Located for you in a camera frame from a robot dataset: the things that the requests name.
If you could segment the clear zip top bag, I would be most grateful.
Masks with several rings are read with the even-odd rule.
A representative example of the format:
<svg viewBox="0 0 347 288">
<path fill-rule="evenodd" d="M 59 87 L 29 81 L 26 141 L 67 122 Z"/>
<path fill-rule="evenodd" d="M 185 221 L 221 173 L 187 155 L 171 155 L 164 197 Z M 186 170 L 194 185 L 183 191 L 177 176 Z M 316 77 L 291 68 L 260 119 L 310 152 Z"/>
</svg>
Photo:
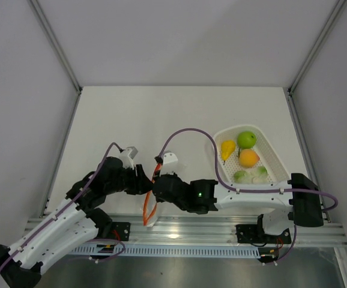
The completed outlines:
<svg viewBox="0 0 347 288">
<path fill-rule="evenodd" d="M 162 163 L 157 163 L 154 172 L 152 174 L 152 181 L 157 180 L 157 178 L 160 175 L 160 168 Z M 178 163 L 178 167 L 176 170 L 179 171 L 182 168 L 182 165 L 180 162 Z M 155 196 L 153 195 L 152 191 L 147 192 L 145 196 L 145 200 L 143 203 L 143 210 L 142 210 L 142 220 L 143 220 L 143 225 L 145 227 L 152 227 L 158 219 L 158 203 L 155 200 Z"/>
</svg>

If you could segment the orange peach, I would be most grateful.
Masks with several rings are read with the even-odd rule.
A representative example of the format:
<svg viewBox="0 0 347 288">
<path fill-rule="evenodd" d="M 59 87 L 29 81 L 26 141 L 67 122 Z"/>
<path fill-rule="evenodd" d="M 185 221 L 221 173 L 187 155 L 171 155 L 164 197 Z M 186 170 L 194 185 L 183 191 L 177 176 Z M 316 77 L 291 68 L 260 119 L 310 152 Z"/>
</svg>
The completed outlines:
<svg viewBox="0 0 347 288">
<path fill-rule="evenodd" d="M 240 166 L 245 168 L 252 168 L 260 161 L 260 157 L 252 149 L 243 149 L 240 151 L 238 161 Z"/>
</svg>

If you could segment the white green cabbage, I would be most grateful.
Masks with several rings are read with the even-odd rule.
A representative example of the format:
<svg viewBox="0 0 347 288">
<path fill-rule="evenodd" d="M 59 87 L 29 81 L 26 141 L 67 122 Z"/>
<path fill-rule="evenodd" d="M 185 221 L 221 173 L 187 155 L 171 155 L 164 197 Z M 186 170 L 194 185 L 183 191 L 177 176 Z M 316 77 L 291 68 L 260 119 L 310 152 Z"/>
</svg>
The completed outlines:
<svg viewBox="0 0 347 288">
<path fill-rule="evenodd" d="M 265 184 L 267 178 L 268 172 L 264 166 L 239 170 L 234 174 L 234 182 L 237 184 Z"/>
</svg>

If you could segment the green apple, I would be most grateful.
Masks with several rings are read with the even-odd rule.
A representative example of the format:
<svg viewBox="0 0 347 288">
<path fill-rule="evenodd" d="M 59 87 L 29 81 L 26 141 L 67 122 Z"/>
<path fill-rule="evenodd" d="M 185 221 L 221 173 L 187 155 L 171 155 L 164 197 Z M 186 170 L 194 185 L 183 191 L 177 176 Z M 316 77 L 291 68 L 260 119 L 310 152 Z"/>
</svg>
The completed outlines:
<svg viewBox="0 0 347 288">
<path fill-rule="evenodd" d="M 237 144 L 241 149 L 251 149 L 256 144 L 256 135 L 251 131 L 243 131 L 237 136 Z"/>
</svg>

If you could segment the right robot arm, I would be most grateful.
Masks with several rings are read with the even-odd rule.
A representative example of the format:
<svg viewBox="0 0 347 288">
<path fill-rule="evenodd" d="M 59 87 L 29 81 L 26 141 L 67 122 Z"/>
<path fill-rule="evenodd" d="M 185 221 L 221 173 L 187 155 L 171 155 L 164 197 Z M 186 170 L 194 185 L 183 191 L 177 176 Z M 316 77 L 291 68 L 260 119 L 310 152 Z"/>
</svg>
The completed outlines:
<svg viewBox="0 0 347 288">
<path fill-rule="evenodd" d="M 230 208 L 269 208 L 258 216 L 256 237 L 269 242 L 287 228 L 324 224 L 317 186 L 301 173 L 270 184 L 223 185 L 201 179 L 186 183 L 177 175 L 163 175 L 152 188 L 157 202 L 174 204 L 182 211 L 204 215 Z"/>
</svg>

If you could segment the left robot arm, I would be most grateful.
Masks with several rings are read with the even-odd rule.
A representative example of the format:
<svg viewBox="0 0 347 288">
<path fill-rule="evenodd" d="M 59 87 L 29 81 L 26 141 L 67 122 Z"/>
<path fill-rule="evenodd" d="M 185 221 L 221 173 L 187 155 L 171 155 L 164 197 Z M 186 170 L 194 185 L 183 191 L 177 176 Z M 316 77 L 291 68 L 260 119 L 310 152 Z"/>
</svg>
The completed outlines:
<svg viewBox="0 0 347 288">
<path fill-rule="evenodd" d="M 106 196 L 140 195 L 152 189 L 140 164 L 124 167 L 107 157 L 96 171 L 75 183 L 53 213 L 10 246 L 0 245 L 0 276 L 9 287 L 35 287 L 57 261 L 83 243 L 107 239 L 112 219 L 99 206 Z"/>
</svg>

